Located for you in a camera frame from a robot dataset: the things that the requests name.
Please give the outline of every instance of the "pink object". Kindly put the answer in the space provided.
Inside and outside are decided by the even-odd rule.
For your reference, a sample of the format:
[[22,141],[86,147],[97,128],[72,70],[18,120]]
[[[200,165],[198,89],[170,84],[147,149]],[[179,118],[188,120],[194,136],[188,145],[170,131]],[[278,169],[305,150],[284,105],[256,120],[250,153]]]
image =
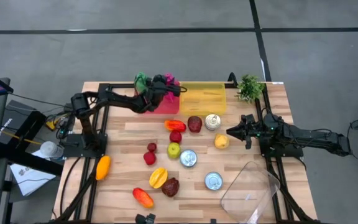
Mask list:
[[[175,85],[179,85],[180,83],[173,77],[171,73],[165,74],[167,78],[167,84],[171,84],[172,80]],[[154,112],[147,111],[147,114],[177,114],[179,112],[180,107],[180,99],[179,97],[175,97],[173,93],[168,92],[167,95],[164,96],[164,99],[160,103],[157,109]]]

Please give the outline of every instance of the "transparent plastic box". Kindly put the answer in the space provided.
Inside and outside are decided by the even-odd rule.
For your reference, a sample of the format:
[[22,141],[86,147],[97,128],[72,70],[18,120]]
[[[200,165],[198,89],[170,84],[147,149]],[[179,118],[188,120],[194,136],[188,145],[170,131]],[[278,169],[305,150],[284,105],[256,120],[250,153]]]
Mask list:
[[223,195],[221,205],[238,223],[257,223],[279,188],[277,178],[248,162]]
[[187,92],[180,94],[183,115],[222,115],[226,112],[226,89],[222,82],[181,82]]

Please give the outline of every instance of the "gray floor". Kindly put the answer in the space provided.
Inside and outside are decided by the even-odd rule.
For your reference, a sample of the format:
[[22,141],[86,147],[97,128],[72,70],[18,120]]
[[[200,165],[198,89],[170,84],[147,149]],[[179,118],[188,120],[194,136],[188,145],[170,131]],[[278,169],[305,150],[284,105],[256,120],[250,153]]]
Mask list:
[[[263,28],[358,27],[358,1],[258,0],[257,9]],[[0,0],[2,30],[253,24],[245,0]],[[285,82],[295,124],[345,134],[358,119],[358,32],[263,38],[272,80]],[[132,80],[138,72],[222,81],[230,72],[252,73],[263,80],[254,33],[0,35],[0,77],[10,77],[17,94],[66,103],[84,81]],[[351,144],[358,155],[358,131]],[[319,219],[358,222],[358,161],[307,148],[305,162]],[[47,221],[56,192],[51,183],[15,203],[12,222]]]

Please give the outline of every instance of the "green apple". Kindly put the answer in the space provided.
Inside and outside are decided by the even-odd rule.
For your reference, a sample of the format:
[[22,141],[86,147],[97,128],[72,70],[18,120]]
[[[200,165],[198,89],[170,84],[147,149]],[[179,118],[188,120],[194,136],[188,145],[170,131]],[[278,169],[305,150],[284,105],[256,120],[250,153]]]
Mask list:
[[180,156],[180,145],[176,142],[171,142],[168,146],[167,153],[171,159],[178,158]]

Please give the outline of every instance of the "aluminum can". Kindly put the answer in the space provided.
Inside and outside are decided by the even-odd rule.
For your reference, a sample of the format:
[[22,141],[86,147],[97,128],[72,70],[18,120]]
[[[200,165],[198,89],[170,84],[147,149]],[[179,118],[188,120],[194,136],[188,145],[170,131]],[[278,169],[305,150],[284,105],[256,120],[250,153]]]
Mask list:
[[216,114],[210,114],[205,118],[205,127],[208,130],[214,131],[221,125],[221,118]]
[[184,150],[180,154],[180,163],[185,167],[192,167],[197,162],[197,154],[193,150]]
[[210,190],[219,190],[222,188],[223,179],[217,172],[210,172],[205,176],[205,186]]

